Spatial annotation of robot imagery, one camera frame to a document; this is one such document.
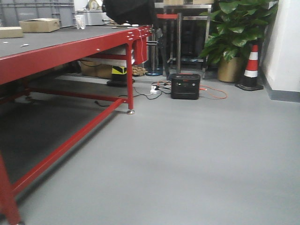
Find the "epoxy floor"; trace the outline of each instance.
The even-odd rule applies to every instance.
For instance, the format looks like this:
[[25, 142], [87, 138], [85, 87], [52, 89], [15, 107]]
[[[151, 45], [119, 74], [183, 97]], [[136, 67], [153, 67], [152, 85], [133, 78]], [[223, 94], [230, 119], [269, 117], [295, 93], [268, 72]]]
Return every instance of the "epoxy floor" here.
[[[125, 93], [66, 79], [53, 83]], [[149, 94], [156, 79], [163, 78], [141, 77], [134, 86]], [[201, 83], [228, 98], [212, 100], [204, 91], [199, 100], [139, 96], [133, 116], [122, 105], [18, 197], [22, 219], [27, 225], [299, 225], [300, 104], [271, 101], [266, 90]], [[1, 150], [7, 164], [18, 165], [7, 165], [12, 180], [101, 110], [92, 100], [32, 97], [0, 108]]]

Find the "potted plant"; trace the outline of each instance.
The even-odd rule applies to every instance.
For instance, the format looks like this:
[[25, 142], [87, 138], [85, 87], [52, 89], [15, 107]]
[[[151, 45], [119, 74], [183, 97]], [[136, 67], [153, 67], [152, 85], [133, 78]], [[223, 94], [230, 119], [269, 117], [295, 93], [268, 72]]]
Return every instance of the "potted plant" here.
[[212, 32], [200, 54], [207, 63], [218, 63], [218, 79], [235, 82], [251, 52], [251, 44], [264, 38], [278, 5], [271, 0], [221, 0], [210, 13]]

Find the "traffic cone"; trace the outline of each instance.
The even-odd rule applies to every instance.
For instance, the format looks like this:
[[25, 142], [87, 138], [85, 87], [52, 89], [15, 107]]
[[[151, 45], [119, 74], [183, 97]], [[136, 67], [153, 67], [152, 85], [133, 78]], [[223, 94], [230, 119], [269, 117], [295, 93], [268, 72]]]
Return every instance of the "traffic cone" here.
[[258, 73], [258, 45], [252, 46], [252, 51], [249, 56], [248, 64], [240, 82], [235, 84], [236, 87], [242, 90], [261, 90], [263, 86], [257, 84]]

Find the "portable power station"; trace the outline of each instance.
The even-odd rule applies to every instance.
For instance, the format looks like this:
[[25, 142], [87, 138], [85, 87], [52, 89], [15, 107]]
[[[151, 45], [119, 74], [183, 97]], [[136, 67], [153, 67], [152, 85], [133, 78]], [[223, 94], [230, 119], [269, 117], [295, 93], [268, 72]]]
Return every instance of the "portable power station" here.
[[172, 74], [171, 98], [193, 99], [199, 98], [199, 74]]

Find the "yellow and black tape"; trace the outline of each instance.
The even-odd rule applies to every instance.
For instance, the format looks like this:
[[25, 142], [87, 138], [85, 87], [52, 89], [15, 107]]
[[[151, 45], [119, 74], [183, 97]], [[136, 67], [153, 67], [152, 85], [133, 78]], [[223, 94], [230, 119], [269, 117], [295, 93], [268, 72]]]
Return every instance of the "yellow and black tape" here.
[[112, 67], [112, 74], [125, 75], [127, 73], [126, 67]]

